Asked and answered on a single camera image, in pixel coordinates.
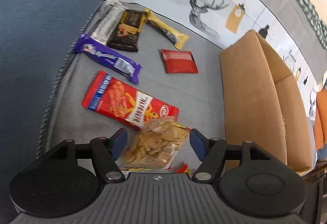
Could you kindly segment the purple Alpenliebe candy pack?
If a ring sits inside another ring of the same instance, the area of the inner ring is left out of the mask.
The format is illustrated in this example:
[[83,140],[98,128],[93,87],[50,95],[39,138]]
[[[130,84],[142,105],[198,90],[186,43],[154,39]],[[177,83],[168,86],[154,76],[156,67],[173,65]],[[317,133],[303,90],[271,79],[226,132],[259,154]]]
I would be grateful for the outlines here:
[[130,82],[139,84],[139,74],[142,66],[123,54],[95,41],[87,33],[77,40],[75,53],[83,53],[96,63],[124,75]]

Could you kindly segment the clear bag of crackers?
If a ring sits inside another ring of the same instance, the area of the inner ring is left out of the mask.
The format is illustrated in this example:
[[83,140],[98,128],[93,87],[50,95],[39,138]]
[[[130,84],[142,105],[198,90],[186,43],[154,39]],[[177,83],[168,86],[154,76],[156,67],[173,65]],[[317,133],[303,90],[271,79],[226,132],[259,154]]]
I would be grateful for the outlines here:
[[152,119],[145,123],[122,155],[129,168],[165,169],[189,137],[190,128],[174,117]]

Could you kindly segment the orange cushion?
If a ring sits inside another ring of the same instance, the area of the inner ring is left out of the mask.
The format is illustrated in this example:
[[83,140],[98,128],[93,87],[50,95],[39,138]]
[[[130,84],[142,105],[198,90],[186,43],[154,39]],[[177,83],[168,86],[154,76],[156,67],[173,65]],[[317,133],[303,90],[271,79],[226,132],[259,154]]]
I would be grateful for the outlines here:
[[326,144],[327,130],[327,93],[323,88],[317,93],[316,99],[316,114],[314,122],[314,137],[316,151],[322,149]]

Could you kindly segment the red foil snack packet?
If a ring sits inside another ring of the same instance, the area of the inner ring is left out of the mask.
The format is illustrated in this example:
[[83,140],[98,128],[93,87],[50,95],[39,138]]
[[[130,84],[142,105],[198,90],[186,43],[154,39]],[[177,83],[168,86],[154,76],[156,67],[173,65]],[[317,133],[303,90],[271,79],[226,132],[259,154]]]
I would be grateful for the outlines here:
[[195,59],[190,51],[171,51],[162,49],[161,55],[165,65],[165,71],[168,74],[198,73]]

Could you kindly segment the yellow candy bar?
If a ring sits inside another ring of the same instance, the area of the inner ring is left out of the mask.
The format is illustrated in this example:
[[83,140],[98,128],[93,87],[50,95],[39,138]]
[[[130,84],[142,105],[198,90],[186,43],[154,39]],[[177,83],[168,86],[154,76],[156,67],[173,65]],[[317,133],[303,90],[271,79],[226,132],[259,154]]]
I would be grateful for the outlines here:
[[178,30],[172,28],[171,26],[165,24],[164,21],[156,17],[150,9],[146,8],[145,13],[147,23],[162,31],[165,36],[174,44],[174,47],[177,50],[182,50],[185,45],[185,42],[189,39],[189,35],[181,33]]

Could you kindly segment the red peanut snack bag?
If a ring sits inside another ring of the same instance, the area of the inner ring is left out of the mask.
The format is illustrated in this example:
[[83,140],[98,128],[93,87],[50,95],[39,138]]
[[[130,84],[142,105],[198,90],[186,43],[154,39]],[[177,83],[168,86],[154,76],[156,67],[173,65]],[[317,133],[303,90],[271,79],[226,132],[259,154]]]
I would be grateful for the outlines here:
[[179,113],[178,107],[141,92],[105,71],[98,71],[82,107],[135,129],[153,119],[176,118]]

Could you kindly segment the silver foil snack stick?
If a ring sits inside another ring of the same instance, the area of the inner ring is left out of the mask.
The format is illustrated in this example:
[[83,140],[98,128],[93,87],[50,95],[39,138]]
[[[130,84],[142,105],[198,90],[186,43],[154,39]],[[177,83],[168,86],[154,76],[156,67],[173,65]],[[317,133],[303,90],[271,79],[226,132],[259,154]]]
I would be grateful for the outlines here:
[[125,11],[126,8],[122,3],[114,3],[107,11],[103,19],[95,27],[94,31],[92,31],[90,37],[95,41],[106,45],[111,35],[114,33]]

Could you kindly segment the open cardboard box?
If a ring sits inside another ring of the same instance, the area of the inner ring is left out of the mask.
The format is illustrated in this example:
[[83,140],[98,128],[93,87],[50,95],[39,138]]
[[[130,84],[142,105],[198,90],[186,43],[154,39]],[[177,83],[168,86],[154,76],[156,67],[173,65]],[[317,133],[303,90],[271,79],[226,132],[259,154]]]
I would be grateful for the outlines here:
[[256,31],[221,52],[226,141],[253,141],[304,176],[315,144],[304,103],[288,66]]

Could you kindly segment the black gold chocolate packet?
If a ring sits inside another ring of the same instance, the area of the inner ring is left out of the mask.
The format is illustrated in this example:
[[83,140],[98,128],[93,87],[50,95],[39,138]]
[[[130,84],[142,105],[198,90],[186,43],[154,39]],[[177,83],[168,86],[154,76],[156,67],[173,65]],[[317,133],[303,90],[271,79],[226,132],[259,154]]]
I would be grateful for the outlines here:
[[106,45],[120,51],[138,52],[138,40],[146,18],[145,11],[126,10]]

